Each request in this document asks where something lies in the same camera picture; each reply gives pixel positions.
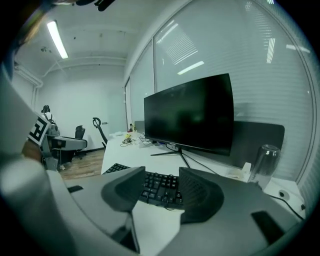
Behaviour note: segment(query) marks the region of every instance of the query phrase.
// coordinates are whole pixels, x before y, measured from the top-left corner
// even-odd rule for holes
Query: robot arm
[[[47,170],[57,170],[61,151],[77,151],[85,149],[85,139],[58,136],[55,126],[38,116],[28,139],[40,148]]]

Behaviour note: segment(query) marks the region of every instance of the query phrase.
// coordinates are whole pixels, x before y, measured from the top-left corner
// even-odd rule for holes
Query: office room
[[[1,195],[41,250],[277,255],[301,236],[320,191],[320,65],[276,1],[54,0],[29,16],[4,61],[21,122],[5,136],[2,114],[18,156],[0,167],[38,210]]]

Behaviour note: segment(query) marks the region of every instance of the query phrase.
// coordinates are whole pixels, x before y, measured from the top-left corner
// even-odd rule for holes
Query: ceiling light
[[[61,55],[62,59],[68,58],[68,54],[66,52],[66,49],[61,41],[58,27],[57,27],[57,22],[56,21],[51,21],[47,24],[47,27],[49,29],[50,35],[52,37],[52,40],[55,44],[55,47],[57,48],[58,52]]]

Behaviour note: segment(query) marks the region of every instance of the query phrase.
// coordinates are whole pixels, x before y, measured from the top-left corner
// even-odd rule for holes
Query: gray desk partition
[[[234,121],[233,139],[229,156],[194,149],[187,150],[227,165],[242,168],[246,162],[251,163],[253,166],[258,149],[264,144],[270,144],[281,149],[284,136],[285,127],[283,125]]]

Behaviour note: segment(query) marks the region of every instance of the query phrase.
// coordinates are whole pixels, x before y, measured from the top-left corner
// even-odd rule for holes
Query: desk
[[[125,138],[124,135],[110,138],[104,153],[101,174],[115,163],[118,163],[128,167],[145,166],[145,170],[148,172],[179,176],[179,167],[186,167],[180,155],[150,156],[151,154],[169,152],[170,150],[165,145],[160,144],[146,146],[140,141],[139,135],[133,132],[131,138],[136,141],[133,141],[132,145],[124,147],[120,146]],[[230,170],[237,169],[188,151],[183,152],[221,176],[227,177]],[[188,157],[185,158],[191,168],[210,173],[205,167]],[[241,181],[247,182],[249,176],[250,172],[244,173]],[[290,199],[287,202],[300,216],[305,218],[305,211],[301,210],[301,204],[304,204],[304,202],[297,184],[294,181],[272,178],[264,192],[279,197],[279,190],[286,190],[289,193]],[[277,199],[274,200],[287,209],[289,213],[293,214],[284,202]],[[140,253],[142,255],[155,256],[165,248],[179,232],[180,215],[183,212],[183,210],[169,211],[162,207],[138,201],[132,214]]]

